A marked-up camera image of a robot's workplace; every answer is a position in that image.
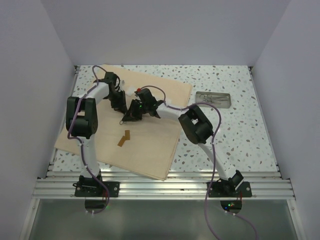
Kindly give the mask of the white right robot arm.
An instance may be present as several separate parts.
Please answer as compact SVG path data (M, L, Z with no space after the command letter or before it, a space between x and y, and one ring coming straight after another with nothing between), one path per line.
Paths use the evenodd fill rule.
M179 122L187 139L206 153L214 164L214 170L218 172L219 180L211 183L208 188L220 195L231 197L241 190L243 175L233 165L226 164L227 157L220 148L214 145L216 134L222 123L222 116L218 110L216 111L218 125L214 129L200 108L200 105L209 105L207 102L194 103L184 108L171 106L166 103L165 99L157 100L147 86L137 89L135 96L137 99L131 101L121 123L140 121L145 114L158 119Z

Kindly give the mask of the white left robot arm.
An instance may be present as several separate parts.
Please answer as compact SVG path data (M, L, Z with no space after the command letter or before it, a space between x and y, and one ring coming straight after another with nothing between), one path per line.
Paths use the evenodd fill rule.
M95 147L95 134L99 124L97 104L102 100L109 100L111 108L116 112L127 112L125 91L122 89L120 77L114 72L108 71L104 78L95 80L86 93L70 96L67 99L65 119L67 138L76 140L80 149L83 164L80 176L91 179L86 190L95 197L104 190L104 184L98 180L101 170Z

